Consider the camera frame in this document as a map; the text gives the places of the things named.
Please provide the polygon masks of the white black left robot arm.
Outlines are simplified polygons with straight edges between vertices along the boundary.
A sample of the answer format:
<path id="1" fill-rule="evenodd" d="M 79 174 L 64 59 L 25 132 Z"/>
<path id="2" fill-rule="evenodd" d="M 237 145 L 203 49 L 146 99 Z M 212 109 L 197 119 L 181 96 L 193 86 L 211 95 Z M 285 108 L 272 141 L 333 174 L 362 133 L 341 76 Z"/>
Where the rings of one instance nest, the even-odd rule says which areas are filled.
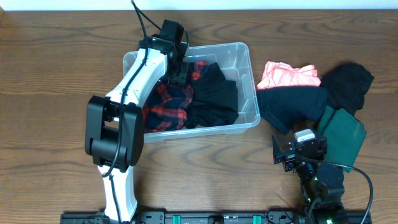
<path id="1" fill-rule="evenodd" d="M 104 181 L 106 208 L 84 223 L 131 223 L 137 208 L 133 174 L 144 145 L 144 103 L 158 82 L 185 86 L 189 43 L 178 22 L 165 20 L 159 34 L 139 42 L 136 59 L 106 96 L 87 104 L 85 151 Z"/>

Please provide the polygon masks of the dark green garment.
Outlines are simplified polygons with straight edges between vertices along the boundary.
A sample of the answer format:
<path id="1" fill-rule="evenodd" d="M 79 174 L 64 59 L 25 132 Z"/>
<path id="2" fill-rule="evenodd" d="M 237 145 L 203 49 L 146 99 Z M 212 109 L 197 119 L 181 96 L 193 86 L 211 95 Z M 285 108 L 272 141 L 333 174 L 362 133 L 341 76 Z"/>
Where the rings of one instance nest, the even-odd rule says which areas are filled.
<path id="1" fill-rule="evenodd" d="M 326 162 L 353 166 L 366 138 L 364 124 L 345 109 L 325 107 L 317 131 L 327 138 Z"/>

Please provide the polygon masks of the clear plastic storage bin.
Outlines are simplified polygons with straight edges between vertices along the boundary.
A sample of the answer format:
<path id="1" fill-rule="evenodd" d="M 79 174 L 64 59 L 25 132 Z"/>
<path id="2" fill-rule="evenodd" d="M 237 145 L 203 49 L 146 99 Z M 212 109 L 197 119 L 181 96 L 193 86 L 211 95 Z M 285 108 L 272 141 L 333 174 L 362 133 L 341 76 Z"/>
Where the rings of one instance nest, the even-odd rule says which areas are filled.
<path id="1" fill-rule="evenodd" d="M 248 46 L 243 42 L 190 47 L 184 61 L 205 60 L 217 63 L 227 80 L 236 82 L 238 89 L 238 118 L 232 125 L 180 129 L 159 133 L 146 133 L 144 142 L 191 138 L 215 134 L 237 134 L 259 124 L 261 116 Z"/>

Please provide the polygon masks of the red navy plaid shirt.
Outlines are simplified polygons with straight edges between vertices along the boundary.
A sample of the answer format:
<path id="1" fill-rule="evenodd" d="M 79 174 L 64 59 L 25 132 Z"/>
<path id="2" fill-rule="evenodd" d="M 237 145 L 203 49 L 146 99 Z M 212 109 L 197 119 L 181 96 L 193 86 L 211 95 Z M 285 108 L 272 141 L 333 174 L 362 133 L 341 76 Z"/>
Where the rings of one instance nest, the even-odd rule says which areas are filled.
<path id="1" fill-rule="evenodd" d="M 194 96 L 192 84 L 204 76 L 209 66 L 207 61 L 191 63 L 188 70 L 188 84 L 185 86 L 164 82 L 155 85 L 142 109 L 145 133 L 183 128 L 188 119 L 188 107 Z"/>

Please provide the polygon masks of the black garment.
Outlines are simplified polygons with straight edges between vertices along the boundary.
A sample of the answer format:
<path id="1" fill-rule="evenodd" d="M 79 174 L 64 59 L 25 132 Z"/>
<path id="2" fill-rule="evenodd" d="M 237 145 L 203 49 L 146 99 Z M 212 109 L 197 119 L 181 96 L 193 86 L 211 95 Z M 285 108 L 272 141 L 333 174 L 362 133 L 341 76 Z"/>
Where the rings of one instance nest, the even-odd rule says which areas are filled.
<path id="1" fill-rule="evenodd" d="M 327 105 L 343 108 L 354 116 L 364 106 L 364 96 L 371 87 L 374 76 L 358 63 L 344 63 L 327 73 L 321 87 L 328 91 Z"/>
<path id="2" fill-rule="evenodd" d="M 238 89 L 217 63 L 192 62 L 189 67 L 193 99 L 184 126 L 188 129 L 234 124 L 238 118 Z"/>

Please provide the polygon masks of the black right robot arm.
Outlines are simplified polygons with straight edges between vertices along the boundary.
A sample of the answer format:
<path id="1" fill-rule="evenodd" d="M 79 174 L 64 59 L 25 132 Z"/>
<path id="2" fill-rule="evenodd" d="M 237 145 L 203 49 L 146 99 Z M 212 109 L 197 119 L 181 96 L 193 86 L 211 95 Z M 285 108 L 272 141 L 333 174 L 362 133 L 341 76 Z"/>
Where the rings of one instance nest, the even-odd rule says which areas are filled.
<path id="1" fill-rule="evenodd" d="M 306 206 L 293 216 L 293 223 L 348 223 L 341 202 L 345 192 L 343 169 L 326 164 L 327 138 L 312 128 L 286 140 L 272 135 L 274 164 L 297 173 Z"/>

